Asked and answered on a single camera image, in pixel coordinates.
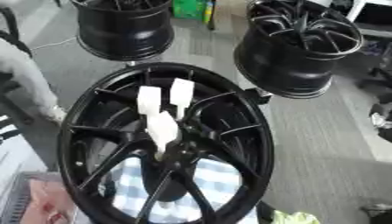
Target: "white foam block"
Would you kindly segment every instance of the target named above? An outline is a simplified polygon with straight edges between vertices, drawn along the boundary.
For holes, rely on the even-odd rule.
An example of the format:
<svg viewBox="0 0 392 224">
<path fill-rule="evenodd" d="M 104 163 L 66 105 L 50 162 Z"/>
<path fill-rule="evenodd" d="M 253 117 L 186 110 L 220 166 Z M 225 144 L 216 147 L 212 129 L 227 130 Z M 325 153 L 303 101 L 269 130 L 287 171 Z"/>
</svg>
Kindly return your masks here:
<svg viewBox="0 0 392 224">
<path fill-rule="evenodd" d="M 141 86 L 137 95 L 137 110 L 140 115 L 154 116 L 161 109 L 161 88 Z"/>
<path fill-rule="evenodd" d="M 194 82 L 176 78 L 171 85 L 170 103 L 177 106 L 177 119 L 184 117 L 185 109 L 192 102 Z"/>
<path fill-rule="evenodd" d="M 176 140 L 179 126 L 169 112 L 164 111 L 158 115 L 149 116 L 147 130 L 161 153 L 165 153 L 166 145 Z"/>
</svg>

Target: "gray carpet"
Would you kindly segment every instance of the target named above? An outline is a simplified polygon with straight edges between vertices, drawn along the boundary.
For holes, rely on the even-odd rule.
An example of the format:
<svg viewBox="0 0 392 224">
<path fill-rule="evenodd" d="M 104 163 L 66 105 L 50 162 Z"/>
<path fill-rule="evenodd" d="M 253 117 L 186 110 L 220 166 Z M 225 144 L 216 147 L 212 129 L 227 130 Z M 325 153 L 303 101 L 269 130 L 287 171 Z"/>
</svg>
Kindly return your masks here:
<svg viewBox="0 0 392 224">
<path fill-rule="evenodd" d="M 215 32 L 195 21 L 174 20 L 175 42 L 154 60 L 212 69 L 244 86 L 232 57 L 246 30 L 244 3 L 239 2 L 220 3 Z M 75 9 L 66 5 L 30 46 L 69 39 L 75 34 L 75 16 Z M 88 54 L 75 41 L 43 48 L 34 54 L 61 104 L 67 108 L 91 84 L 123 66 Z M 265 196 L 272 206 L 288 213 L 315 214 L 324 224 L 365 224 L 368 220 L 359 211 L 360 206 L 392 200 L 392 165 L 377 159 L 384 156 L 377 151 L 380 147 L 374 147 L 373 140 L 369 140 L 376 139 L 367 122 L 373 98 L 356 89 L 352 77 L 364 75 L 367 61 L 356 55 L 344 60 L 336 71 L 340 76 L 317 99 L 275 96 L 268 107 L 263 107 L 276 140 L 276 168 Z M 13 96 L 34 113 L 22 93 Z M 53 166 L 57 129 L 38 119 L 33 126 L 24 127 L 24 131 L 38 154 Z M 380 151 L 390 155 L 391 145 L 384 145 L 387 146 Z"/>
</svg>

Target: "person's leg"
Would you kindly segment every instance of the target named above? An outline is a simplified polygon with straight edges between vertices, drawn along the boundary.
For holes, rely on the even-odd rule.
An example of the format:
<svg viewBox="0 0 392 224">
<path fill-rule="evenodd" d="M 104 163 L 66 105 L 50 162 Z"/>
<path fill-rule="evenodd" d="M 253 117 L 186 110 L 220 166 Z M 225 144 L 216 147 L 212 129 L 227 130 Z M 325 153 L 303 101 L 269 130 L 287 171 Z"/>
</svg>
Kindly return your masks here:
<svg viewBox="0 0 392 224">
<path fill-rule="evenodd" d="M 26 52 L 2 39 L 0 49 L 1 71 L 13 74 L 14 80 L 26 90 L 41 114 L 56 123 L 61 123 L 66 113 L 58 106 L 57 96 L 50 89 L 37 64 Z"/>
<path fill-rule="evenodd" d="M 30 58 L 15 67 L 14 80 L 29 94 L 41 114 L 48 119 L 61 123 L 66 113 L 58 106 L 58 98 L 50 89 L 37 64 Z"/>
</svg>

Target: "wheel rim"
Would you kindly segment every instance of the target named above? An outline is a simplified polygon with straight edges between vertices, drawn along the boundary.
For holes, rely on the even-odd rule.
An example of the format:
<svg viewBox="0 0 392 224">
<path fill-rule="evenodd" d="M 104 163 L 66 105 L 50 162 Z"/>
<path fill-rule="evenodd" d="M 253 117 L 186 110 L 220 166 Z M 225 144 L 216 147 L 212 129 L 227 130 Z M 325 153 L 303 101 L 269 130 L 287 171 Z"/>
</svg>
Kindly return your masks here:
<svg viewBox="0 0 392 224">
<path fill-rule="evenodd" d="M 255 1 L 248 19 L 264 35 L 320 56 L 347 55 L 362 44 L 358 28 L 344 16 L 304 0 Z"/>
<path fill-rule="evenodd" d="M 59 168 L 66 189 L 93 221 L 145 221 L 151 203 L 156 199 L 150 198 L 151 203 L 144 205 L 138 217 L 130 217 L 112 207 L 98 193 L 98 185 L 104 174 L 129 156 L 145 160 L 145 163 L 157 162 L 151 154 L 155 146 L 143 131 L 129 133 L 118 128 L 130 121 L 139 121 L 142 125 L 137 126 L 136 130 L 144 129 L 144 119 L 130 113 L 135 108 L 135 88 L 140 85 L 160 86 L 165 96 L 165 88 L 175 77 L 195 81 L 195 99 L 185 118 L 178 123 L 183 133 L 182 139 L 172 147 L 164 163 L 160 163 L 166 169 L 159 176 L 161 182 L 165 182 L 169 176 L 171 181 L 179 182 L 199 205 L 202 217 L 189 223 L 236 222 L 263 196 L 272 173 L 273 143 L 269 126 L 252 100 L 230 81 L 205 69 L 174 63 L 144 64 L 116 72 L 91 87 L 73 105 L 59 134 Z M 108 102 L 122 106 L 115 109 L 108 106 Z M 224 110 L 220 110 L 222 107 L 233 109 L 229 115 L 221 114 L 221 119 L 216 119 L 216 112 Z M 165 101 L 164 108 L 171 110 Z M 94 115 L 92 111 L 102 113 Z M 91 137 L 101 140 L 97 143 Z M 102 139 L 116 143 L 116 153 L 109 156 L 111 160 L 104 159 L 98 168 L 88 168 L 94 166 L 93 155 L 97 154 L 93 146 L 97 148 Z M 194 165 L 194 161 L 211 155 L 231 164 L 242 177 L 240 189 L 217 211 L 211 208 L 185 171 L 185 168 Z M 172 168 L 176 162 L 180 162 L 180 167 Z"/>
</svg>

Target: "blue and white checkered cloth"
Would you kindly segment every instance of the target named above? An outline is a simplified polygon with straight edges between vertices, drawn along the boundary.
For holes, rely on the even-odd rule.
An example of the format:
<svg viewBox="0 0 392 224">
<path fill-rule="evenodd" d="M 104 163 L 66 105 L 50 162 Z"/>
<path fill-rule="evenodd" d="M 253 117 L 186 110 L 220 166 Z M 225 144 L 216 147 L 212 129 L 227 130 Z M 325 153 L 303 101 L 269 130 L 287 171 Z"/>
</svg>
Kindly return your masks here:
<svg viewBox="0 0 392 224">
<path fill-rule="evenodd" d="M 128 158 L 112 170 L 116 182 L 113 205 L 126 214 L 137 217 L 148 193 L 144 189 L 140 160 Z M 210 201 L 216 211 L 226 204 L 241 186 L 241 174 L 230 164 L 201 159 L 194 173 L 194 182 Z M 158 223 L 182 223 L 201 217 L 200 209 L 190 193 L 169 203 L 155 203 L 149 220 Z M 239 223 L 257 224 L 256 210 L 253 209 Z"/>
</svg>

